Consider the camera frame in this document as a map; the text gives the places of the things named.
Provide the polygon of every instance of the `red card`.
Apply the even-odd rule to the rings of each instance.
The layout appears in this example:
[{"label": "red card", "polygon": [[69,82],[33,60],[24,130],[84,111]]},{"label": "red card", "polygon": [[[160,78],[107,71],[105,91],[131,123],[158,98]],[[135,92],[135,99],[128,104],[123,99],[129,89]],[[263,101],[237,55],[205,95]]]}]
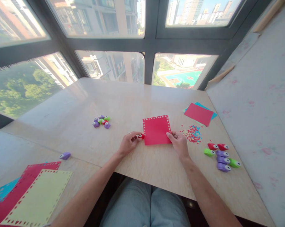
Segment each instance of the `red card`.
[{"label": "red card", "polygon": [[205,126],[209,126],[213,114],[213,111],[204,109],[203,107],[197,106],[193,103],[190,104],[187,111],[184,113],[184,115],[193,118]]},{"label": "red card", "polygon": [[[6,196],[4,200],[0,202],[0,223],[4,220],[4,218],[9,214],[16,203],[27,191],[27,189],[31,186],[40,171],[42,169],[57,170],[60,163],[61,162],[50,162],[27,166],[12,191]],[[10,227],[10,225],[0,225],[0,227]]]},{"label": "red card", "polygon": [[145,145],[172,143],[166,135],[167,132],[171,132],[167,115],[145,118],[142,121]]}]

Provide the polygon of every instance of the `red paper with punched border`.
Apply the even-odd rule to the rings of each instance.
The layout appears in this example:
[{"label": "red paper with punched border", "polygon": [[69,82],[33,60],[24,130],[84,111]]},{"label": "red paper with punched border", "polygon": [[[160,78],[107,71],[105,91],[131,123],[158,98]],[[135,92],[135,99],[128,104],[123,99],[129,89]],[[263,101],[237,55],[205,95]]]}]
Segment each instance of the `red paper with punched border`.
[{"label": "red paper with punched border", "polygon": [[171,132],[167,115],[145,118],[142,122],[145,145],[172,143],[166,135],[167,132]]},{"label": "red paper with punched border", "polygon": [[191,103],[190,106],[187,108],[184,115],[204,124],[205,126],[209,126],[212,116],[214,112],[207,110],[201,106]]},{"label": "red paper with punched border", "polygon": [[[61,162],[49,162],[27,166],[12,191],[8,193],[8,195],[0,202],[0,223],[31,186],[35,178],[39,175],[40,171],[42,169],[58,170],[60,163]],[[0,225],[0,227],[10,227],[10,225]]]}]

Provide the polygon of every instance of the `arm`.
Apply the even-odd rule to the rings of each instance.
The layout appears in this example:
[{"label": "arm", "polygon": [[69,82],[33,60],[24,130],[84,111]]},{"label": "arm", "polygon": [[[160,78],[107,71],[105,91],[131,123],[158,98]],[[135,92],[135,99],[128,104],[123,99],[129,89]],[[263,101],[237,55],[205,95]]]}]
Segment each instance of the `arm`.
[{"label": "arm", "polygon": [[123,137],[119,150],[95,173],[69,201],[56,217],[51,227],[84,226],[98,198],[121,160],[131,153],[141,139],[131,139],[141,132],[131,132]]},{"label": "arm", "polygon": [[172,134],[167,132],[167,136],[173,143],[174,149],[186,171],[198,205],[208,222],[208,225],[211,227],[241,226],[235,215],[223,202],[190,158],[186,137],[183,134],[174,131],[172,131]]}]

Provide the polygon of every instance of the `basketball court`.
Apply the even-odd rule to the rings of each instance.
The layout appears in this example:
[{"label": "basketball court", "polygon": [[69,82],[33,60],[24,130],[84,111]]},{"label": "basketball court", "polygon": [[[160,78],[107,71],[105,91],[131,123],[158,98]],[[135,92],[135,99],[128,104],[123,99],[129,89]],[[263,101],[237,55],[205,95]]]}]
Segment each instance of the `basketball court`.
[{"label": "basketball court", "polygon": [[168,75],[164,77],[175,86],[181,84],[181,82],[189,83],[190,86],[193,86],[198,80],[200,74],[201,74],[201,71],[194,71],[194,72],[188,72],[188,73]]}]

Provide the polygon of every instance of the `person's left hand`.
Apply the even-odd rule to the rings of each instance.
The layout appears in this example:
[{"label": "person's left hand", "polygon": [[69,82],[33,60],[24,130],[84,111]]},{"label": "person's left hand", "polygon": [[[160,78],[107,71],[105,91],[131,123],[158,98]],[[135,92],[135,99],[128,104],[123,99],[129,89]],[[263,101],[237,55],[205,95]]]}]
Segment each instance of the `person's left hand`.
[{"label": "person's left hand", "polygon": [[137,146],[137,144],[142,140],[140,138],[133,139],[132,138],[136,135],[142,134],[141,132],[133,131],[126,134],[120,144],[120,147],[117,153],[121,154],[123,157],[131,153]]}]

